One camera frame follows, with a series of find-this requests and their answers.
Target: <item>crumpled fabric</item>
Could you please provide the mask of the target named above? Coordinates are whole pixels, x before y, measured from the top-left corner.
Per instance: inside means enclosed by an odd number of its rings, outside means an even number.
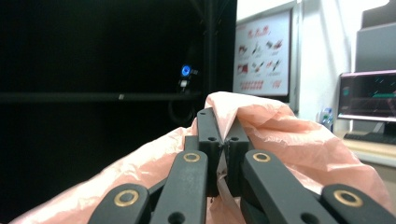
[[[238,117],[253,146],[277,155],[307,189],[320,194],[323,186],[346,184],[392,211],[389,193],[375,169],[361,163],[341,139],[322,125],[297,119],[287,105],[261,97],[215,92],[207,96],[205,107],[213,107],[223,140]],[[166,178],[176,154],[183,150],[184,137],[196,134],[195,120],[190,128],[177,128],[146,143],[11,223],[87,223],[95,207],[116,186],[134,183],[149,189]],[[206,223],[240,222],[218,196],[207,199]]]

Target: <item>blue led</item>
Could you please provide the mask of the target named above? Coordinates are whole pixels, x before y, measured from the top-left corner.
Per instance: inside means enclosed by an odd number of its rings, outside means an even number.
[[[188,76],[188,75],[190,74],[190,72],[191,72],[191,68],[190,68],[188,65],[184,65],[184,66],[181,68],[181,75],[182,75],[183,77]]]

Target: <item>desk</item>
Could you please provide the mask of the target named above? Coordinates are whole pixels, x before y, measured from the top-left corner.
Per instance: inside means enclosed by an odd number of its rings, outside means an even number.
[[[353,151],[361,161],[368,161],[396,168],[396,146],[344,139],[346,133],[345,131],[341,131],[335,133],[335,135],[343,139],[344,144]]]

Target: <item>white poster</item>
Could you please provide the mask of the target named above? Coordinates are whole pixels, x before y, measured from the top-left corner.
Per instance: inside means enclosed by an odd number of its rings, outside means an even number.
[[[289,93],[290,12],[236,26],[233,92]]]

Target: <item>keyboard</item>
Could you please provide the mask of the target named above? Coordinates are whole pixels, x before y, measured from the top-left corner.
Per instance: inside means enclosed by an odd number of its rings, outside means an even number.
[[[344,135],[344,139],[396,145],[396,136],[385,135],[382,133],[346,133],[346,135]]]

